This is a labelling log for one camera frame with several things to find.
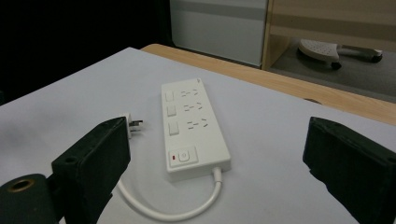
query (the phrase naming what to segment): electrical outlet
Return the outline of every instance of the electrical outlet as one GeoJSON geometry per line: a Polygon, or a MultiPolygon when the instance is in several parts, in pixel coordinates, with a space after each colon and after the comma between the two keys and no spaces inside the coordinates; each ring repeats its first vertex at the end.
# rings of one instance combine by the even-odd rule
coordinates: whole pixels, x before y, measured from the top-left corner
{"type": "Polygon", "coordinates": [[[200,78],[162,85],[166,170],[171,180],[231,169],[231,156],[200,78]]]}

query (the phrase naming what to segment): white power cord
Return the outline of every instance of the white power cord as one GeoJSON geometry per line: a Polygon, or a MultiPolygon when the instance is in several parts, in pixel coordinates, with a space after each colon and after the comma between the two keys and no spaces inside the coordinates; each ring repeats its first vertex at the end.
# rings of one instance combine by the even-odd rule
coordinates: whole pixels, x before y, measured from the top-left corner
{"type": "Polygon", "coordinates": [[[186,220],[195,216],[200,215],[201,213],[203,213],[208,207],[210,207],[210,205],[213,204],[213,202],[218,198],[220,190],[221,190],[221,184],[222,184],[222,180],[221,180],[221,168],[219,167],[215,167],[212,170],[213,172],[213,177],[215,180],[215,188],[213,190],[212,195],[210,196],[210,198],[204,203],[202,204],[200,207],[191,210],[190,212],[186,212],[183,214],[175,214],[175,215],[171,215],[171,214],[164,214],[164,213],[160,213],[157,211],[154,211],[150,208],[147,208],[145,205],[143,205],[142,203],[140,203],[137,199],[135,199],[124,187],[121,179],[119,180],[119,183],[117,184],[117,186],[120,189],[120,192],[122,194],[122,196],[134,207],[136,208],[138,211],[140,211],[141,213],[143,213],[144,215],[160,220],[160,221],[167,221],[167,222],[171,222],[171,221],[181,221],[181,220],[186,220]]]}

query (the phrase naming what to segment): white power strip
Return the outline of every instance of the white power strip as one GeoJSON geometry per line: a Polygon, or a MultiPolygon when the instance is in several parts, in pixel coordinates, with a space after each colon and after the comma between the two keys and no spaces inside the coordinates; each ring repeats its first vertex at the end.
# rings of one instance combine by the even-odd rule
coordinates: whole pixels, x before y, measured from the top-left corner
{"type": "Polygon", "coordinates": [[[166,170],[172,181],[231,169],[231,156],[200,78],[162,85],[166,170]]]}

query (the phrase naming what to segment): power switch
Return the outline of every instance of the power switch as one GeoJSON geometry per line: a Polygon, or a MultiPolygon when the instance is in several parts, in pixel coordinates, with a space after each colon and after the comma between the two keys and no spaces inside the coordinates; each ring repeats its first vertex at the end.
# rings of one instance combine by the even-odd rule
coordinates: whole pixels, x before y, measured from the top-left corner
{"type": "Polygon", "coordinates": [[[168,112],[168,117],[173,117],[176,115],[176,107],[174,105],[169,105],[166,107],[166,110],[168,112]]]}
{"type": "Polygon", "coordinates": [[[173,135],[177,135],[178,134],[178,125],[177,122],[170,122],[169,123],[169,135],[173,136],[173,135]]]}
{"type": "Polygon", "coordinates": [[[173,101],[174,100],[174,97],[173,97],[173,92],[172,91],[167,91],[166,93],[165,93],[165,98],[166,98],[166,101],[173,101]]]}
{"type": "Polygon", "coordinates": [[[181,147],[169,151],[170,167],[178,167],[198,162],[195,147],[181,147]]]}
{"type": "Polygon", "coordinates": [[[190,159],[189,151],[188,150],[180,150],[178,152],[178,159],[180,161],[188,161],[190,159]]]}

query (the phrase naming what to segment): white wall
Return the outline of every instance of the white wall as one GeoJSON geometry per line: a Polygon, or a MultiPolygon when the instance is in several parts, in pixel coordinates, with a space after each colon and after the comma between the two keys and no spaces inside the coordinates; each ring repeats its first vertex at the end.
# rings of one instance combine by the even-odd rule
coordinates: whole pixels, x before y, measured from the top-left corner
{"type": "Polygon", "coordinates": [[[178,47],[260,66],[267,0],[171,0],[178,47]]]}

